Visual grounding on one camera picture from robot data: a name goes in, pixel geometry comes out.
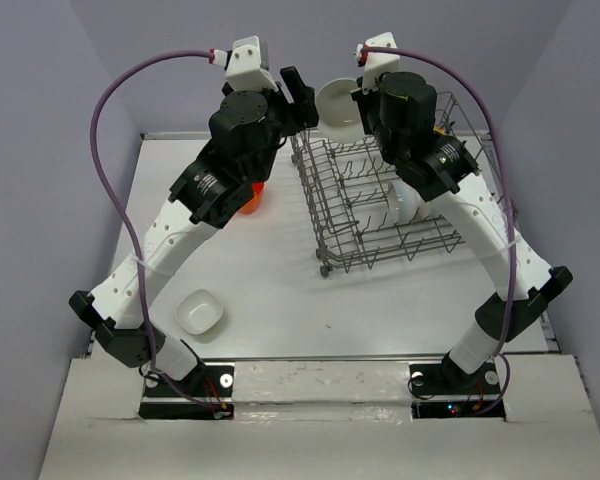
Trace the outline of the white round bowl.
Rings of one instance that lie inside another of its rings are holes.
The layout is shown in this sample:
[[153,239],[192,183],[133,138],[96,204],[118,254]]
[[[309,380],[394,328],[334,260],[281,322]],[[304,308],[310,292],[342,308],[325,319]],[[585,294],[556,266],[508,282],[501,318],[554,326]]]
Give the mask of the white round bowl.
[[403,181],[390,181],[387,189],[389,218],[393,224],[408,224],[419,213],[421,199],[418,193]]

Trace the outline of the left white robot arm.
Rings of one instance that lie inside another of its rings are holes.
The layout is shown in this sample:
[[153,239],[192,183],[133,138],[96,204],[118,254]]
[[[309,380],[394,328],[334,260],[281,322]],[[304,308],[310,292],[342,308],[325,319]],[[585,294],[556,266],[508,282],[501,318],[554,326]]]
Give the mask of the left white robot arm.
[[69,300],[109,355],[130,368],[148,366],[187,399],[204,382],[205,365],[185,341],[149,320],[149,307],[194,251],[253,199],[254,184],[269,179],[287,137],[317,125],[314,89],[293,66],[280,75],[287,94],[224,86],[209,119],[210,140],[170,187],[145,236],[133,234],[133,250],[117,269]]

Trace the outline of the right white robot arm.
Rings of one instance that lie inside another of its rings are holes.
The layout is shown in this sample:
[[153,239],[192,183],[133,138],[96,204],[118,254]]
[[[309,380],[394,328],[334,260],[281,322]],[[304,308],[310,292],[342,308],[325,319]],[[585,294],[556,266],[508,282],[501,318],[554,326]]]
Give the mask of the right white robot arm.
[[465,144],[436,131],[437,92],[423,77],[383,73],[374,87],[357,87],[351,97],[383,160],[458,231],[494,285],[463,337],[424,375],[433,387],[462,392],[502,344],[547,310],[573,275],[565,266],[551,266],[519,234]]

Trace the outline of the yellow round bowl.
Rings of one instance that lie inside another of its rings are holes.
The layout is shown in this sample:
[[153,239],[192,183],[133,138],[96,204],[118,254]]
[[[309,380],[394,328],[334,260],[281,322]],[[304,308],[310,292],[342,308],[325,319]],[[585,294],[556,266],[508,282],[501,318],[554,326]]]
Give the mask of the yellow round bowl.
[[440,135],[445,135],[445,136],[449,135],[449,132],[440,126],[434,126],[433,130]]

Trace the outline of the orange square bowl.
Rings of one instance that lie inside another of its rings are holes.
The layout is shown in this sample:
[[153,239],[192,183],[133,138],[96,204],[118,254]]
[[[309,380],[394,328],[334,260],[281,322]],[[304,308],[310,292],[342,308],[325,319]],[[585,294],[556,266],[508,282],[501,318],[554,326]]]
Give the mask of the orange square bowl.
[[264,196],[265,184],[263,182],[252,184],[252,198],[239,209],[239,212],[244,215],[250,215],[255,213],[261,203]]

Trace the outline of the white square bowl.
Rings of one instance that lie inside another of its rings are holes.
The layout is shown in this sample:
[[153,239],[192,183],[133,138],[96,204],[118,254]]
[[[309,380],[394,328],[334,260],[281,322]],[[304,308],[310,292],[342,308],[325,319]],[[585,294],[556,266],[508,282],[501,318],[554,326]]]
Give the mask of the white square bowl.
[[176,322],[192,335],[209,331],[221,320],[223,314],[222,303],[205,289],[192,292],[175,309]]

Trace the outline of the metal front rail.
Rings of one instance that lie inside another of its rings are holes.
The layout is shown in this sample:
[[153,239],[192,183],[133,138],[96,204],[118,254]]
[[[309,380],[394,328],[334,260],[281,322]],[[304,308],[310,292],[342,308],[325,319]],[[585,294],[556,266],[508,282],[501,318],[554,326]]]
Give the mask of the metal front rail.
[[205,356],[207,362],[247,362],[247,361],[439,361],[445,354],[368,354],[368,355],[317,355],[317,356]]

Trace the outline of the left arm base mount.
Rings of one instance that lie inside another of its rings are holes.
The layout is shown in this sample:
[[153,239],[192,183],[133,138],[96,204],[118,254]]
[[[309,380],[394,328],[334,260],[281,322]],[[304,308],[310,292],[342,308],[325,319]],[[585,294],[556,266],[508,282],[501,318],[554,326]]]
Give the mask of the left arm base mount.
[[145,420],[230,420],[234,416],[232,398],[235,365],[229,362],[208,362],[174,391],[163,378],[148,366],[139,368],[144,380],[138,415]]

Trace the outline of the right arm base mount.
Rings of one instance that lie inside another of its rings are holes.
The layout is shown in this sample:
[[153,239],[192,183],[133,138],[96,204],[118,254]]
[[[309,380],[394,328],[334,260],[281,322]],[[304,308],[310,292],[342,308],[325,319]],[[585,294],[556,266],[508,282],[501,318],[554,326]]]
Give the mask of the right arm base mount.
[[502,387],[493,360],[467,373],[446,354],[409,365],[407,388],[415,419],[506,418]]

